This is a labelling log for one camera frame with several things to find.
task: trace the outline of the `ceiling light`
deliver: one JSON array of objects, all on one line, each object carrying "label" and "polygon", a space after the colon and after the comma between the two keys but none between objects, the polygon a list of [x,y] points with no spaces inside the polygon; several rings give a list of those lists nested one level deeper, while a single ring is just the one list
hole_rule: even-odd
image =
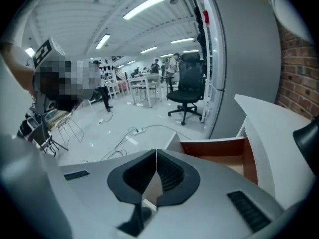
[{"label": "ceiling light", "polygon": [[35,51],[32,49],[32,47],[26,49],[25,51],[26,53],[28,53],[30,57],[32,57],[35,54]]},{"label": "ceiling light", "polygon": [[151,50],[155,50],[155,49],[157,49],[157,47],[153,47],[153,48],[150,48],[150,49],[147,49],[147,50],[143,50],[141,53],[147,53],[147,52],[149,52],[149,51],[151,51]]},{"label": "ceiling light", "polygon": [[109,34],[105,34],[99,44],[96,46],[96,49],[101,49],[101,47],[106,43],[106,41],[110,38],[111,36]]},{"label": "ceiling light", "polygon": [[173,54],[163,55],[163,56],[161,56],[161,58],[171,57],[172,55],[173,55]]},{"label": "ceiling light", "polygon": [[162,2],[164,0],[147,0],[144,3],[140,4],[139,6],[135,7],[133,10],[129,11],[127,14],[123,16],[124,19],[130,19],[135,15],[139,14],[141,11],[151,7],[154,4]]},{"label": "ceiling light", "polygon": [[185,50],[184,53],[193,53],[193,52],[199,52],[199,50]]},{"label": "ceiling light", "polygon": [[187,38],[187,39],[182,39],[182,40],[173,41],[173,42],[170,42],[170,43],[187,42],[187,41],[193,41],[193,40],[194,40],[194,38]]}]

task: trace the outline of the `white ceiling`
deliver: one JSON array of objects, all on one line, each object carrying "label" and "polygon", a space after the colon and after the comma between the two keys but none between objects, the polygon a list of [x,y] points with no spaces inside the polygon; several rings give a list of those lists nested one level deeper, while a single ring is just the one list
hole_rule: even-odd
[{"label": "white ceiling", "polygon": [[[40,0],[24,33],[24,46],[52,36],[71,56],[138,56],[157,46],[154,56],[199,49],[198,42],[171,44],[198,35],[189,0],[156,4],[130,20],[123,15],[146,0]],[[95,47],[104,34],[107,46]]]}]

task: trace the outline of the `gray refrigerator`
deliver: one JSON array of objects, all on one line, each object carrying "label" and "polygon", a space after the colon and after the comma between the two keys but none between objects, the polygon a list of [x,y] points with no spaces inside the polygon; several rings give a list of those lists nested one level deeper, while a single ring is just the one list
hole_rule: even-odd
[{"label": "gray refrigerator", "polygon": [[281,50],[271,5],[262,0],[203,0],[208,13],[212,73],[206,138],[235,137],[245,114],[235,94],[274,102]]}]

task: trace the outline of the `black pants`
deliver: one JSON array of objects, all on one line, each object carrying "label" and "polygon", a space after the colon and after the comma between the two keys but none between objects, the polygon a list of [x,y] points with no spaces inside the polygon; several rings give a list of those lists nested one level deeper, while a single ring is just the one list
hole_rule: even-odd
[{"label": "black pants", "polygon": [[100,87],[100,88],[97,88],[96,89],[100,95],[102,96],[103,98],[103,102],[104,102],[104,105],[105,105],[105,108],[109,107],[109,94],[108,94],[108,88],[107,87]]}]

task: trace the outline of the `black vent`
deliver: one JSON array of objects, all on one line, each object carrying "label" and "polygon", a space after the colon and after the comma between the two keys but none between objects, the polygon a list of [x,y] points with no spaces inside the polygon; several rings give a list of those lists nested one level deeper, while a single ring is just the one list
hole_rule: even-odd
[{"label": "black vent", "polygon": [[235,191],[227,196],[254,233],[271,222],[243,192]]},{"label": "black vent", "polygon": [[124,182],[143,194],[155,174],[156,155],[150,155],[123,173]]},{"label": "black vent", "polygon": [[157,172],[163,192],[176,188],[184,180],[183,168],[161,154],[158,154]]},{"label": "black vent", "polygon": [[90,173],[88,171],[79,171],[79,172],[75,172],[75,173],[69,173],[69,174],[64,174],[64,178],[69,181],[69,180],[73,180],[73,179],[77,179],[83,176],[87,176]]}]

